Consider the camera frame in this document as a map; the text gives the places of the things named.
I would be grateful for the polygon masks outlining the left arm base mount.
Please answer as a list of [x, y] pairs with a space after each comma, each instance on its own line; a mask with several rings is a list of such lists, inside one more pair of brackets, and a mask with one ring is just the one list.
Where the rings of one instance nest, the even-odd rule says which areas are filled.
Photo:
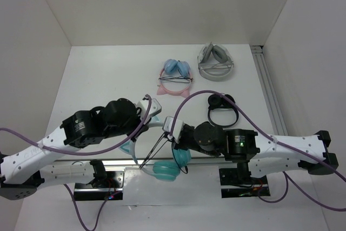
[[91, 160], [96, 168], [103, 166], [107, 177], [96, 184], [75, 183], [74, 199], [76, 201], [109, 201], [123, 199], [124, 169], [107, 170], [101, 160]]

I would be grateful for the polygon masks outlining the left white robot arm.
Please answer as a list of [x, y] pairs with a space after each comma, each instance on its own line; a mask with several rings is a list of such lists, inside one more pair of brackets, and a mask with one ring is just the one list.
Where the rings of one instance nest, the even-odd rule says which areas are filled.
[[39, 189], [68, 183], [101, 187], [108, 178], [103, 163], [57, 164], [64, 155], [75, 155], [111, 137], [134, 137], [150, 120], [152, 101], [133, 104], [126, 98], [105, 107], [80, 110], [65, 119], [51, 134], [13, 155], [1, 155], [1, 197], [20, 200]]

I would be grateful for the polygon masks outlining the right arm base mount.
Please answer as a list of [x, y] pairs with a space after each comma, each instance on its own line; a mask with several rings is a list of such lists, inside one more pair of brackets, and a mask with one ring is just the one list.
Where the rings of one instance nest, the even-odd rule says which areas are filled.
[[222, 198], [257, 197], [258, 192], [270, 196], [267, 177], [255, 177], [250, 162], [223, 162], [217, 166]]

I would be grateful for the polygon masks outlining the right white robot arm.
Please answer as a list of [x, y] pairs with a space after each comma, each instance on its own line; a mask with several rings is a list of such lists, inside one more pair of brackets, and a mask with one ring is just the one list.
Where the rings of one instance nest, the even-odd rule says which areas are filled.
[[190, 149], [215, 158], [221, 156], [236, 164], [236, 177], [241, 183], [287, 170], [330, 175], [338, 168], [336, 155], [328, 152], [327, 131], [303, 137], [264, 136], [254, 130], [224, 130], [203, 122], [197, 127], [178, 123], [169, 137], [175, 149]]

